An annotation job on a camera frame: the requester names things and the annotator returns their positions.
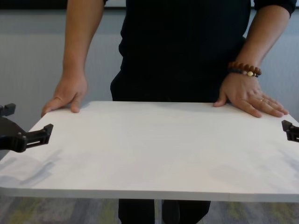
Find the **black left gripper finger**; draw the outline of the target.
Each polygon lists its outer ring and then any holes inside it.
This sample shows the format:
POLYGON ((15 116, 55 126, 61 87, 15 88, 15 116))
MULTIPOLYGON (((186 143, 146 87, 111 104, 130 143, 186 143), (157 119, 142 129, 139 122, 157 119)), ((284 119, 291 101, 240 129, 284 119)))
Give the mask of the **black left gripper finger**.
POLYGON ((4 106, 0 106, 0 116, 10 116, 15 113, 16 104, 10 103, 4 106))
POLYGON ((24 135, 24 139, 26 143, 25 149, 48 144, 52 130, 53 130, 53 125, 48 124, 44 126, 43 129, 41 130, 27 132, 24 135))

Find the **person left hand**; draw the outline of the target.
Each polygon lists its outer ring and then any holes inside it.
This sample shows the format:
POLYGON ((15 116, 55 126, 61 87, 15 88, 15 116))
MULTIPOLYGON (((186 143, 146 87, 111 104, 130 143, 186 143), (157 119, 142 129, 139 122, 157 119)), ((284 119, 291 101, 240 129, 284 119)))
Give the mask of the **person left hand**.
POLYGON ((227 102, 256 118, 263 113, 278 118, 289 114, 279 102, 263 93, 256 77, 238 73, 230 73, 224 79, 214 107, 224 106, 227 102))

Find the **person right hand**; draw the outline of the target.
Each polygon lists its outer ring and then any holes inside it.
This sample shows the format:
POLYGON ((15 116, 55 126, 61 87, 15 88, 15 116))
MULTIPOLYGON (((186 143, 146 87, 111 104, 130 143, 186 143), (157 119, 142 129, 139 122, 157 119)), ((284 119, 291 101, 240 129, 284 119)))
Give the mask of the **person right hand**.
POLYGON ((64 71, 53 98, 43 107, 41 117, 67 105, 70 105, 71 112, 78 113, 87 90, 88 83, 83 71, 64 71))

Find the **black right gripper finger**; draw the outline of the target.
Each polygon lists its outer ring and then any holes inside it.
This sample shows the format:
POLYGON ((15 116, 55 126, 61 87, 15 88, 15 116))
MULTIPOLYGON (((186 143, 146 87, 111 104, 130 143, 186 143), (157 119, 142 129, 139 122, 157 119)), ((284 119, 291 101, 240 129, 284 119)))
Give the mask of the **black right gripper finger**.
POLYGON ((282 121, 282 129, 286 133, 288 141, 299 141, 299 127, 287 120, 282 121))

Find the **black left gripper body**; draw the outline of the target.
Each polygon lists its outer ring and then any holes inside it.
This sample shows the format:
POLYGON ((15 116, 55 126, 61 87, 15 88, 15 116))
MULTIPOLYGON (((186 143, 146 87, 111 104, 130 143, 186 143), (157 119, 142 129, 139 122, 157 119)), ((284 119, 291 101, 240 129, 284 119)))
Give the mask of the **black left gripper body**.
POLYGON ((0 149, 17 153, 26 150, 26 132, 6 117, 0 118, 0 149))

